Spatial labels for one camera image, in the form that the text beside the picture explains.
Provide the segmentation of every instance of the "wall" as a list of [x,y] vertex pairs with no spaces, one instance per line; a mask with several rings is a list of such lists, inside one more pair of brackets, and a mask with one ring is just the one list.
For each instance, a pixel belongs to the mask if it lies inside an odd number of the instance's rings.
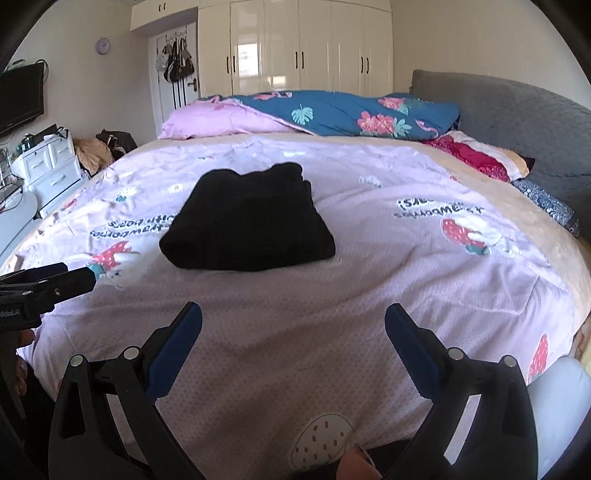
[[394,86],[414,69],[530,83],[591,108],[591,85],[552,23],[530,0],[391,0]]
[[[11,148],[54,123],[75,137],[107,129],[130,132],[138,144],[155,138],[148,43],[129,32],[130,19],[131,7],[111,0],[59,0],[41,17],[12,61],[47,60],[46,113],[16,132]],[[111,42],[104,56],[95,52],[101,37]]]

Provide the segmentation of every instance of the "door handle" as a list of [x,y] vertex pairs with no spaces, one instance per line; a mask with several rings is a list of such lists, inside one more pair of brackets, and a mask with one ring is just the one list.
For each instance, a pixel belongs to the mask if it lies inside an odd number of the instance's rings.
[[57,185],[58,183],[60,183],[61,181],[64,181],[66,179],[65,175],[62,175],[59,179],[57,179],[56,181],[52,181],[49,185],[51,185],[52,187]]
[[188,87],[190,87],[191,85],[193,85],[193,90],[197,92],[197,78],[194,78],[192,82],[189,82],[187,84]]

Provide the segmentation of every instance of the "blue gripper pad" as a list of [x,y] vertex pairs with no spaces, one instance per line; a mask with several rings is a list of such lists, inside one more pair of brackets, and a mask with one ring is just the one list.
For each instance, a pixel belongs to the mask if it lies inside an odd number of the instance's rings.
[[402,305],[386,310],[386,334],[396,349],[419,395],[436,403],[441,395],[443,365],[437,357],[445,347],[430,330],[419,328]]
[[203,315],[196,303],[187,303],[174,322],[165,327],[168,338],[147,368],[145,394],[151,403],[165,397],[173,387],[178,373],[181,371],[195,341],[201,333]]

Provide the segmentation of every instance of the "screw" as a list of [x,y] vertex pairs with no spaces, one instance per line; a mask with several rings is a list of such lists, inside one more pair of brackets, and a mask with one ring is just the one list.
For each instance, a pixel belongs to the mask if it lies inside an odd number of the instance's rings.
[[137,348],[136,346],[129,347],[125,352],[123,352],[123,356],[127,360],[133,360],[134,358],[137,358],[138,355],[139,355],[139,348]]
[[449,358],[451,358],[452,360],[461,360],[462,358],[464,358],[464,352],[462,352],[459,348],[450,348],[447,351],[447,354],[449,355]]
[[512,357],[511,355],[507,355],[504,359],[503,359],[504,363],[506,366],[508,367],[516,367],[517,366],[517,360],[515,360],[514,357]]
[[79,367],[83,361],[84,357],[82,355],[74,355],[70,360],[70,365],[73,367]]

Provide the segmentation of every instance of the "blue floral blanket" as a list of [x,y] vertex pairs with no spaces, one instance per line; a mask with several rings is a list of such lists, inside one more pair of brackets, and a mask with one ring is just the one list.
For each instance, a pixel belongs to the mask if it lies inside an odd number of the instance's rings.
[[408,93],[366,98],[350,93],[298,90],[232,98],[323,137],[368,135],[429,140],[446,133],[460,115],[457,105],[425,102]]

